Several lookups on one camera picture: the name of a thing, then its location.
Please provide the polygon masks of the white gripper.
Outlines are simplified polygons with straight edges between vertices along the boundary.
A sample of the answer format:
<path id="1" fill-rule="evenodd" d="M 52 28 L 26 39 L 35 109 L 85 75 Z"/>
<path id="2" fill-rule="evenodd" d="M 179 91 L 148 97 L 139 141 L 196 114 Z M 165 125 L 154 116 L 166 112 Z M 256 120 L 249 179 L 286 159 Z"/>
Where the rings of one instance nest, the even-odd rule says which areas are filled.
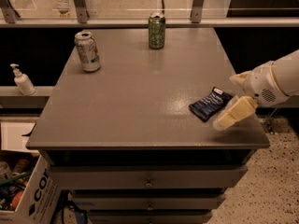
<path id="1" fill-rule="evenodd" d="M 290 99 L 290 96 L 282 91 L 275 80 L 272 61 L 251 71 L 232 75 L 230 81 L 236 86 L 243 87 L 248 96 L 236 95 L 228 102 L 213 121 L 213 127 L 218 131 L 226 130 L 248 118 L 255 113 L 258 105 L 274 106 Z"/>

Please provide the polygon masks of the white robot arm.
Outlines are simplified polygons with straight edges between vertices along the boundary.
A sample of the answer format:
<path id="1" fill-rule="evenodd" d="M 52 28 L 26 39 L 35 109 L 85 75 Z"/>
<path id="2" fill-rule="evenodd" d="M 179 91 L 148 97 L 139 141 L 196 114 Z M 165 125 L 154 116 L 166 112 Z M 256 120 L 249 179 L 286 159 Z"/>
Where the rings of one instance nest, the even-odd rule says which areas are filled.
<path id="1" fill-rule="evenodd" d="M 248 118 L 258 107 L 270 107 L 299 94 L 299 50 L 280 59 L 261 64 L 252 70 L 230 77 L 242 88 L 243 96 L 234 96 L 213 122 L 213 127 L 226 130 Z"/>

